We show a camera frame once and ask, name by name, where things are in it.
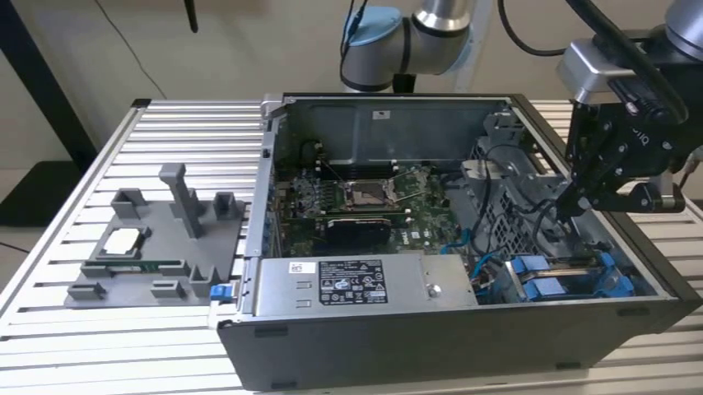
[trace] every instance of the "black stand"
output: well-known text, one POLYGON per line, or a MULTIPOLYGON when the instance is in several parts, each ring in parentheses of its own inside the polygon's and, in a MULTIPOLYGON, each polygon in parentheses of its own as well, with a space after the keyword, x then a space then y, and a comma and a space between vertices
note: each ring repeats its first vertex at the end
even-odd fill
POLYGON ((0 49, 72 158, 34 165, 0 203, 0 225, 45 226, 96 158, 96 148, 10 0, 0 0, 0 49))

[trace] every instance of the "cable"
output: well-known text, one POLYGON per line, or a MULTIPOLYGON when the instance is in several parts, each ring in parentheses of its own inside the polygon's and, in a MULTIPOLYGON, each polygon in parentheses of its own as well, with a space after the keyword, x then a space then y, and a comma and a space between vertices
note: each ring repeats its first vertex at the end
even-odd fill
POLYGON ((156 90, 158 91, 158 93, 161 94, 161 97, 164 98, 164 100, 166 100, 168 97, 165 97, 165 93, 164 93, 164 91, 161 90, 161 87, 158 86, 158 84, 157 84, 156 81, 153 80, 152 76, 149 76, 149 73, 148 73, 146 70, 144 69, 144 65, 141 64, 140 57, 136 56, 136 52, 133 51, 132 45, 129 45, 128 39, 124 37, 124 34, 121 33, 121 31, 120 31, 120 29, 117 28, 116 24, 112 22, 112 19, 109 18, 109 15, 108 15, 108 13, 105 12, 105 9, 102 8, 102 4, 100 3, 100 0, 93 0, 93 1, 96 2, 97 7, 100 8, 100 12, 101 12, 102 15, 105 16, 105 19, 108 20, 108 23, 112 25, 112 28, 113 28, 114 31, 117 32, 117 35, 120 36, 121 41, 124 41, 124 44, 126 45, 126 47, 128 47, 128 49, 129 49, 129 52, 132 53, 133 60, 136 61, 136 64, 140 66, 140 70, 141 70, 141 72, 142 72, 144 75, 146 76, 148 80, 152 82, 152 84, 153 84, 153 86, 156 87, 156 90))
POLYGON ((350 0, 349 13, 346 14, 346 20, 344 23, 344 25, 348 26, 348 30, 345 28, 345 31, 341 34, 341 43, 342 43, 341 48, 342 49, 341 49, 341 60, 338 61, 338 79, 341 81, 344 80, 344 76, 341 74, 341 69, 344 68, 344 60, 346 59, 346 53, 349 52, 352 37, 356 34, 356 30, 358 29, 358 24, 361 23, 361 19, 364 18, 364 10, 365 10, 365 5, 368 4, 368 2, 369 0, 364 0, 364 2, 361 3, 361 7, 358 7, 358 11, 356 11, 356 15, 353 16, 353 19, 350 20, 350 24, 349 24, 348 23, 349 16, 352 15, 350 11, 353 8, 353 0, 350 0))
POLYGON ((688 109, 683 99, 623 31, 600 12, 591 0, 565 0, 565 2, 595 34, 604 39, 612 50, 627 60, 627 66, 661 101, 673 123, 684 123, 688 118, 688 109))
POLYGON ((541 57, 549 57, 549 56, 559 56, 563 55, 565 52, 565 48, 561 49, 535 49, 529 45, 525 44, 525 42, 519 39, 517 35, 514 34, 514 30, 509 25, 509 21, 506 20, 506 13, 505 13, 505 0, 497 0, 497 15, 500 17, 500 23, 502 24, 502 29, 505 29, 506 36, 513 41, 514 45, 525 51, 529 55, 533 56, 541 56, 541 57))
MULTIPOLYGON (((488 210, 488 201, 489 201, 489 198, 490 198, 490 172, 488 170, 488 156, 490 155, 490 152, 493 151, 493 149, 500 147, 500 146, 505 146, 505 147, 510 147, 513 149, 521 150, 521 148, 519 146, 514 146, 513 144, 502 143, 502 144, 496 144, 492 147, 489 147, 489 149, 482 154, 481 160, 482 160, 482 166, 484 166, 484 169, 485 169, 485 179, 484 179, 484 187, 482 187, 482 191, 484 191, 482 192, 482 201, 481 201, 481 208, 478 209, 478 217, 476 219, 476 222, 473 223, 473 226, 470 227, 470 234, 473 236, 470 238, 470 248, 481 256, 485 255, 486 253, 482 252, 478 249, 477 245, 476 245, 476 236, 478 234, 478 226, 481 225, 482 217, 485 216, 485 211, 488 210)), ((488 235, 486 249, 489 249, 489 248, 490 248, 490 235, 488 235)))
POLYGON ((541 221, 544 219, 544 216, 547 215, 547 212, 549 212, 551 208, 555 206, 556 201, 552 200, 549 204, 544 206, 541 211, 539 212, 537 220, 535 221, 535 224, 532 226, 532 242, 535 243, 535 246, 541 250, 543 254, 547 255, 549 258, 553 258, 553 254, 548 249, 544 248, 544 246, 537 241, 537 232, 541 226, 541 221))
POLYGON ((691 173, 688 172, 683 173, 681 181, 679 182, 679 189, 683 189, 683 186, 685 185, 685 182, 688 181, 688 175, 691 175, 691 173))
POLYGON ((341 40, 338 41, 338 56, 344 57, 344 38, 346 37, 346 27, 349 27, 349 19, 352 18, 354 0, 349 1, 349 11, 346 11, 346 18, 344 19, 344 29, 341 30, 341 40))
POLYGON ((477 277, 478 272, 481 271, 482 264, 490 259, 492 256, 493 256, 492 252, 486 253, 485 255, 481 256, 481 259, 478 259, 476 267, 473 267, 473 272, 470 273, 470 277, 469 278, 476 278, 477 277))
POLYGON ((6 244, 4 242, 0 241, 0 245, 6 247, 8 249, 13 249, 16 251, 20 251, 21 253, 29 253, 29 251, 26 249, 21 249, 20 247, 12 245, 12 244, 6 244))
POLYGON ((549 201, 552 201, 553 199, 549 199, 548 197, 545 197, 544 199, 541 199, 536 204, 532 205, 532 208, 529 210, 525 210, 523 207, 520 206, 514 206, 512 205, 510 207, 514 209, 514 211, 523 215, 528 215, 528 214, 533 214, 535 212, 537 212, 539 208, 549 201))
MULTIPOLYGON (((514 150, 520 150, 524 152, 524 149, 523 147, 520 146, 516 146, 513 144, 506 144, 506 143, 501 143, 501 144, 496 144, 494 146, 492 146, 488 151, 485 152, 485 157, 488 157, 488 155, 490 154, 490 152, 493 151, 494 148, 498 148, 498 147, 505 147, 505 148, 513 148, 514 150)), ((514 187, 514 190, 517 191, 519 195, 523 197, 523 199, 525 199, 527 203, 529 203, 529 205, 533 207, 537 205, 537 203, 535 203, 533 200, 529 199, 529 196, 528 194, 525 193, 525 191, 523 190, 523 188, 519 186, 517 183, 513 184, 513 187, 514 187)))
MULTIPOLYGON (((481 201, 481 208, 478 209, 478 217, 476 218, 476 222, 473 223, 473 226, 470 227, 470 234, 473 237, 470 238, 470 248, 478 255, 485 255, 485 253, 478 249, 476 245, 476 236, 478 234, 478 226, 481 225, 482 217, 485 216, 485 211, 488 210, 488 201, 490 198, 490 172, 488 171, 488 157, 482 157, 482 165, 485 166, 485 179, 482 181, 482 201, 481 201)), ((488 235, 488 247, 490 244, 490 235, 488 235)))
POLYGON ((449 249, 465 246, 465 244, 469 243, 469 237, 470 237, 469 230, 462 229, 461 230, 461 241, 458 243, 448 243, 444 247, 441 247, 441 249, 438 250, 438 253, 441 255, 446 255, 449 252, 449 249))

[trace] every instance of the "black cable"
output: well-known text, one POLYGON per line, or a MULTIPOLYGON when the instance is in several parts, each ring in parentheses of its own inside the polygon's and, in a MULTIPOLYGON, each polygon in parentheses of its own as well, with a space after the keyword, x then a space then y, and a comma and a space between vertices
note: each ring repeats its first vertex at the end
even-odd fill
POLYGON ((349 20, 352 18, 354 0, 349 1, 349 11, 346 11, 346 18, 344 19, 344 29, 341 30, 341 40, 338 41, 338 56, 344 57, 344 40, 346 37, 346 27, 349 27, 349 20))
POLYGON ((16 245, 12 245, 12 244, 6 244, 4 242, 0 241, 0 245, 6 247, 8 249, 13 249, 16 251, 20 251, 21 253, 29 253, 29 251, 26 249, 21 249, 20 247, 17 247, 16 245))
POLYGON ((551 253, 551 251, 548 249, 544 248, 544 246, 539 243, 539 240, 537 240, 537 232, 539 232, 539 228, 541 226, 541 221, 544 220, 544 216, 547 215, 547 212, 549 212, 551 208, 555 206, 556 204, 556 201, 555 200, 551 200, 549 204, 547 204, 544 206, 544 208, 541 209, 541 211, 539 212, 539 215, 537 215, 537 220, 535 221, 535 224, 532 226, 532 242, 535 243, 535 246, 539 248, 539 250, 541 251, 541 253, 544 255, 547 255, 549 258, 553 258, 553 254, 551 253))
POLYGON ((688 181, 688 175, 691 175, 689 172, 683 173, 681 181, 679 182, 679 189, 683 189, 683 185, 685 185, 685 182, 688 181))
POLYGON ((509 25, 509 21, 506 20, 505 0, 497 0, 497 15, 500 17, 500 23, 502 24, 502 29, 505 29, 506 36, 523 51, 525 51, 529 55, 543 57, 563 55, 564 51, 567 50, 565 48, 535 49, 529 45, 527 45, 521 39, 519 39, 517 35, 514 34, 514 30, 509 25))
POLYGON ((688 109, 683 99, 623 31, 589 0, 565 0, 565 2, 595 34, 603 38, 612 50, 627 60, 627 66, 661 101, 673 123, 684 123, 688 118, 688 109))
POLYGON ((124 44, 126 45, 126 47, 128 47, 128 49, 129 49, 129 52, 132 53, 133 60, 136 61, 136 64, 140 66, 140 70, 141 70, 141 72, 142 72, 144 75, 146 76, 148 80, 152 82, 152 84, 153 84, 153 86, 156 87, 156 90, 158 91, 158 93, 161 94, 161 97, 164 98, 164 100, 166 100, 168 97, 165 97, 165 93, 164 93, 164 91, 161 90, 161 87, 158 86, 158 84, 157 84, 156 81, 153 80, 152 76, 149 76, 149 73, 148 73, 146 70, 144 69, 144 65, 141 64, 140 57, 136 56, 136 52, 133 51, 132 45, 129 45, 128 39, 125 39, 124 34, 121 33, 121 31, 120 31, 120 29, 117 28, 116 24, 112 22, 112 19, 109 18, 109 15, 108 15, 108 13, 105 12, 105 9, 102 8, 102 4, 100 3, 98 0, 93 0, 93 1, 96 2, 97 7, 100 8, 100 12, 101 12, 102 15, 105 16, 105 19, 108 20, 108 23, 112 25, 112 28, 113 28, 114 31, 117 32, 117 35, 120 36, 121 41, 122 41, 124 44))
MULTIPOLYGON (((361 7, 358 7, 358 11, 356 11, 356 15, 353 16, 353 19, 350 20, 350 24, 348 24, 350 13, 346 14, 346 21, 344 25, 349 27, 348 27, 348 34, 346 34, 346 29, 341 34, 342 49, 341 49, 341 59, 338 60, 338 79, 341 81, 344 80, 342 74, 341 74, 341 69, 344 68, 344 60, 346 59, 346 54, 349 52, 352 37, 356 34, 356 30, 358 29, 358 24, 361 23, 361 19, 364 18, 364 10, 365 10, 365 5, 368 4, 368 2, 369 0, 364 0, 364 2, 361 3, 361 7)), ((353 0, 350 0, 349 11, 352 10, 352 8, 353 8, 353 0)))
MULTIPOLYGON (((490 172, 488 171, 488 156, 482 156, 482 165, 485 166, 485 178, 482 181, 482 201, 481 201, 481 207, 478 208, 478 217, 476 218, 476 222, 473 223, 473 226, 470 227, 470 248, 473 249, 473 251, 476 251, 476 253, 480 256, 485 255, 485 253, 482 252, 482 250, 478 249, 476 245, 476 236, 478 234, 478 226, 481 225, 482 217, 485 216, 485 211, 488 210, 488 201, 490 198, 490 172)), ((488 247, 489 245, 490 245, 490 235, 488 235, 488 247)))
POLYGON ((524 209, 523 207, 520 206, 516 206, 516 205, 512 205, 512 209, 521 215, 529 215, 529 214, 533 214, 535 212, 537 212, 539 208, 547 203, 549 202, 551 200, 553 199, 549 199, 548 197, 545 197, 544 199, 541 199, 537 203, 532 204, 532 208, 529 210, 524 209))
POLYGON ((494 148, 500 148, 501 146, 508 147, 508 148, 513 148, 514 150, 524 151, 520 146, 516 146, 514 144, 508 144, 508 143, 502 142, 501 144, 494 144, 492 147, 489 147, 488 150, 485 151, 485 153, 482 154, 482 157, 485 159, 488 159, 488 155, 490 155, 490 152, 493 152, 493 149, 494 148))

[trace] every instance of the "blue latch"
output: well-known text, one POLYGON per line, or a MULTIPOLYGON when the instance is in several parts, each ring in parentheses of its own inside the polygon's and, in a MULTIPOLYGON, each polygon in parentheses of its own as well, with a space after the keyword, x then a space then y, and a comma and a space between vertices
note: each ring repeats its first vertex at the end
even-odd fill
POLYGON ((555 277, 535 278, 529 280, 523 287, 527 299, 532 301, 567 295, 567 290, 564 290, 555 277))
POLYGON ((514 257, 513 270, 517 274, 532 270, 549 270, 549 263, 543 255, 524 255, 514 257))
POLYGON ((609 253, 600 254, 600 261, 605 266, 605 273, 597 281, 595 295, 608 298, 625 298, 635 295, 635 286, 629 278, 623 276, 615 266, 615 260, 609 253))
POLYGON ((230 302, 233 299, 233 287, 229 284, 220 284, 209 288, 209 300, 230 302))

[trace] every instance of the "power supply label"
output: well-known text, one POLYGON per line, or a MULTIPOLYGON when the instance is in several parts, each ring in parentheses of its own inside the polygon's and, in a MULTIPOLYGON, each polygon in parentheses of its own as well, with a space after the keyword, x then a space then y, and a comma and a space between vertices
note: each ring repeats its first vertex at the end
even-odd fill
POLYGON ((380 259, 320 261, 317 268, 322 305, 388 303, 380 259))

